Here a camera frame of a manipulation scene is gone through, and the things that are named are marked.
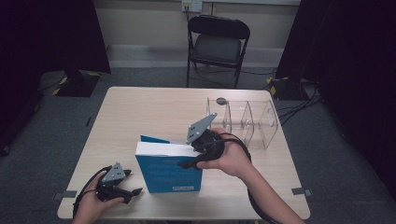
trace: electrical outlet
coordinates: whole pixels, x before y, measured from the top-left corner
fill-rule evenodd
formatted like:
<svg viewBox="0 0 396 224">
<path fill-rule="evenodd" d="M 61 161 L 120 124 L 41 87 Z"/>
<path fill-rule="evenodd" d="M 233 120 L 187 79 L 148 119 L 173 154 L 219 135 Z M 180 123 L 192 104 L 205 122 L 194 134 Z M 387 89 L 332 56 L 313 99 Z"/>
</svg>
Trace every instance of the electrical outlet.
<svg viewBox="0 0 396 224">
<path fill-rule="evenodd" d="M 192 1 L 181 1 L 181 11 L 192 11 Z"/>
<path fill-rule="evenodd" d="M 202 1 L 192 1 L 191 8 L 193 12 L 202 12 Z"/>
</svg>

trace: chair backrest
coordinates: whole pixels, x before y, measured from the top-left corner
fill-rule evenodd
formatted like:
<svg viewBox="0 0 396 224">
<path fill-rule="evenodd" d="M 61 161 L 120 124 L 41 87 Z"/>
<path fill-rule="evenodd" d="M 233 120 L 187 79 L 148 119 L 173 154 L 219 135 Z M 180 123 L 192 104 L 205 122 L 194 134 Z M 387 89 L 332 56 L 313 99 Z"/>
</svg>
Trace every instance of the chair backrest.
<svg viewBox="0 0 396 224">
<path fill-rule="evenodd" d="M 208 15 L 200 15 L 190 19 L 188 24 L 191 32 L 202 35 L 216 35 L 248 40 L 250 29 L 239 20 L 231 20 Z"/>
</svg>

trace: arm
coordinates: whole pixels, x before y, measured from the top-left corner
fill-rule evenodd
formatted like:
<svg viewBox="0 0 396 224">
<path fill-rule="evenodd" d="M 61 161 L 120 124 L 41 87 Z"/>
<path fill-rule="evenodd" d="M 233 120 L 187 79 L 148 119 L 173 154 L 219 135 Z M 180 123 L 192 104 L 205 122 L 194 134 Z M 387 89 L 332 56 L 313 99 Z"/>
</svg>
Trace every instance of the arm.
<svg viewBox="0 0 396 224">
<path fill-rule="evenodd" d="M 106 202 L 100 201 L 96 197 L 96 186 L 99 179 L 106 173 L 103 171 L 95 177 L 85 190 L 85 194 L 79 203 L 76 217 L 73 224 L 88 224 L 96 221 L 108 208 L 114 207 L 123 202 L 123 198 L 116 198 Z"/>
<path fill-rule="evenodd" d="M 224 133 L 222 129 L 213 129 L 212 131 Z M 227 134 L 221 136 L 222 138 L 232 138 Z M 253 195 L 260 209 L 273 219 L 281 223 L 304 223 L 277 195 L 238 144 L 227 142 L 224 153 L 218 160 L 200 161 L 197 166 L 201 169 L 220 169 L 228 175 L 240 178 Z"/>
</svg>

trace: metal bracket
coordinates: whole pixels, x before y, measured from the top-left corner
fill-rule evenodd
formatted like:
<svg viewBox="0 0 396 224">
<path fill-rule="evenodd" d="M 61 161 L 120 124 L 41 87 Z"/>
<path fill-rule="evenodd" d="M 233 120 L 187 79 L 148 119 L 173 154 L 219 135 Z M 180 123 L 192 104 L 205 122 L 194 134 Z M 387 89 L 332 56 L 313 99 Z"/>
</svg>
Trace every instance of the metal bracket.
<svg viewBox="0 0 396 224">
<path fill-rule="evenodd" d="M 103 187 L 113 187 L 116 181 L 122 181 L 125 177 L 125 173 L 122 169 L 122 166 L 119 162 L 111 167 L 111 169 L 107 172 L 107 174 L 102 179 Z"/>
<path fill-rule="evenodd" d="M 303 194 L 305 195 L 305 197 L 309 197 L 313 194 L 311 189 L 303 189 L 303 188 L 291 189 L 291 192 L 293 193 L 293 195 Z"/>
<path fill-rule="evenodd" d="M 62 193 L 54 193 L 52 196 L 53 200 L 61 201 L 63 198 L 76 198 L 76 190 L 65 190 Z"/>
<path fill-rule="evenodd" d="M 217 115 L 217 113 L 210 114 L 206 118 L 201 119 L 190 125 L 189 131 L 187 132 L 186 144 L 190 144 L 195 139 L 199 138 Z"/>
</svg>

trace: baseboard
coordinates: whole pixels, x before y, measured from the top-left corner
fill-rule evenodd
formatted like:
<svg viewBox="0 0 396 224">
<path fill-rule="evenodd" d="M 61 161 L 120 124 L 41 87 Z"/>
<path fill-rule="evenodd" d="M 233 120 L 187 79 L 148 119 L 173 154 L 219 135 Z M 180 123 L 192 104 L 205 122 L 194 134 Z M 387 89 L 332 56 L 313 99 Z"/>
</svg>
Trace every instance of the baseboard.
<svg viewBox="0 0 396 224">
<path fill-rule="evenodd" d="M 187 47 L 109 45 L 110 67 L 182 67 L 187 66 Z M 283 49 L 247 48 L 243 67 L 277 67 Z"/>
</svg>

